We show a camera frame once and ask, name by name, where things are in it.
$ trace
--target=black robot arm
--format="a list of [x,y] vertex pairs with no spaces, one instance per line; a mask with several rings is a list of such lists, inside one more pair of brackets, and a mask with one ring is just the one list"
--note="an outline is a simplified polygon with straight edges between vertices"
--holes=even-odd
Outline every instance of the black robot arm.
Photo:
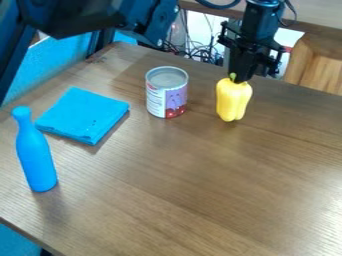
[[[282,0],[247,0],[241,27],[222,23],[218,42],[230,48],[229,74],[236,74],[236,83],[248,81],[257,67],[263,65],[267,74],[277,74],[281,56],[285,48],[274,41],[280,20],[285,9]],[[232,31],[236,39],[230,39],[227,32]],[[277,51],[276,58],[265,54],[268,50]]]

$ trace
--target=yellow bell pepper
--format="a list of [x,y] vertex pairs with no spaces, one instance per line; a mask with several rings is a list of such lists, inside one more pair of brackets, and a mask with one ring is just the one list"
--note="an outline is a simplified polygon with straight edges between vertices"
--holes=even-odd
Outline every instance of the yellow bell pepper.
[[222,79],[216,85],[217,113],[226,122],[242,119],[252,94],[247,82],[236,84],[230,78]]

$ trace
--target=tin can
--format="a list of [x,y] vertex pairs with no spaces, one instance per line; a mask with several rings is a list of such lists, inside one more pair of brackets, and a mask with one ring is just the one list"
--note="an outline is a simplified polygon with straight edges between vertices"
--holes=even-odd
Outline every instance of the tin can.
[[180,116],[186,110],[188,74],[176,67],[158,67],[146,74],[146,107],[160,118]]

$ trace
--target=can lid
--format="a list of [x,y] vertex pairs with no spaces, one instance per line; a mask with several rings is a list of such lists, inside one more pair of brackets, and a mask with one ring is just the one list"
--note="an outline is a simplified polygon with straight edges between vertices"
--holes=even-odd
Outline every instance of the can lid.
[[188,83],[188,74],[176,67],[163,66],[150,70],[146,74],[146,81],[157,88],[171,89]]

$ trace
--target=pepper stem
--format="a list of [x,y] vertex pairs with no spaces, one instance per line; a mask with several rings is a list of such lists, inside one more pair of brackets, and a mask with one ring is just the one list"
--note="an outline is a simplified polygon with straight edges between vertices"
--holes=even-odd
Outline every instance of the pepper stem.
[[229,77],[233,81],[233,83],[235,83],[236,73],[230,73]]

